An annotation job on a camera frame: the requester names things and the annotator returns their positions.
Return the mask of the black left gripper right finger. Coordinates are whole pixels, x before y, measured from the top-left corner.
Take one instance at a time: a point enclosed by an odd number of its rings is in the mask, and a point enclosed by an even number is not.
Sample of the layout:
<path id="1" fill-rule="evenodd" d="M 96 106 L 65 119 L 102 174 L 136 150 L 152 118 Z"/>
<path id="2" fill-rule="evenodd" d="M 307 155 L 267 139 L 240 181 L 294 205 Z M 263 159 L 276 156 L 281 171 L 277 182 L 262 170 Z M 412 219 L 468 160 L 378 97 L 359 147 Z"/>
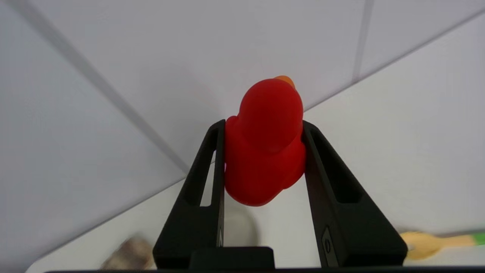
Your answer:
<path id="1" fill-rule="evenodd" d="M 402 266 L 407 245 L 322 132 L 303 122 L 305 183 L 323 268 Z"/>

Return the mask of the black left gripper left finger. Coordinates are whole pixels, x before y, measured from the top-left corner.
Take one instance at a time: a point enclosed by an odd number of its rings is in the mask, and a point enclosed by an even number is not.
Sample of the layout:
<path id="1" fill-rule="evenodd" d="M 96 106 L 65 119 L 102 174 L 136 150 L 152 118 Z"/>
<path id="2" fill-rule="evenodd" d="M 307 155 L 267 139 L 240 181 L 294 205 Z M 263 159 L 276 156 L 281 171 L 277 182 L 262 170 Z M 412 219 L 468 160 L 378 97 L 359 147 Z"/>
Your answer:
<path id="1" fill-rule="evenodd" d="M 211 204 L 201 206 L 213 155 Z M 208 128 L 175 204 L 153 248 L 159 270 L 189 268 L 192 253 L 223 245 L 225 212 L 225 120 Z"/>

